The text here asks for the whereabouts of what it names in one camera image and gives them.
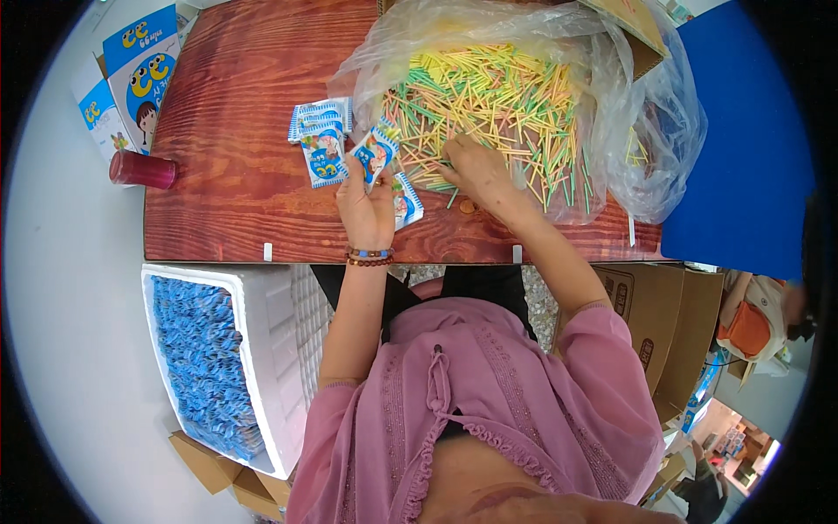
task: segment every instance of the wooden table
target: wooden table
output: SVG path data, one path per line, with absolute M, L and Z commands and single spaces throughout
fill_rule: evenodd
M 364 41 L 374 0 L 235 0 L 201 13 L 163 101 L 152 154 L 179 165 L 172 189 L 146 189 L 148 260 L 341 262 L 337 186 L 312 189 L 286 135 L 294 105 L 325 98 L 325 82 Z M 421 191 L 425 217 L 396 233 L 403 263 L 510 263 L 515 238 L 489 213 L 450 210 Z M 587 226 L 560 226 L 592 262 L 659 260 L 660 227 L 613 201 Z

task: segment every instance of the stack of candy packets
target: stack of candy packets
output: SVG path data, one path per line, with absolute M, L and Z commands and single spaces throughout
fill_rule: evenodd
M 399 128 L 393 122 L 381 117 L 378 124 L 349 152 L 364 166 L 364 185 L 367 193 L 372 190 L 375 179 L 384 167 L 399 153 L 399 133 Z
M 312 187 L 343 182 L 346 169 L 344 140 L 351 126 L 351 99 L 303 104 L 294 108 L 288 141 L 300 142 Z
M 396 231 L 425 215 L 425 207 L 404 173 L 393 175 L 393 207 L 396 208 Z

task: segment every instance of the red cup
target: red cup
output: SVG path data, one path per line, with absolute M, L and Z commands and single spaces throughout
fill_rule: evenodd
M 150 188 L 169 189 L 178 177 L 178 165 L 173 160 L 120 149 L 111 158 L 109 175 L 114 184 L 142 184 Z

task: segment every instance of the white clip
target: white clip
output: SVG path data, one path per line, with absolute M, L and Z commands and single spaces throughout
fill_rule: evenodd
M 628 216 L 628 244 L 634 247 L 634 218 Z

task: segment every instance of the blue board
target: blue board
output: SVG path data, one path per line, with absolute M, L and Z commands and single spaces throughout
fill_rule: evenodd
M 800 278 L 815 176 L 794 95 L 737 2 L 678 32 L 710 124 L 684 199 L 663 224 L 661 254 Z

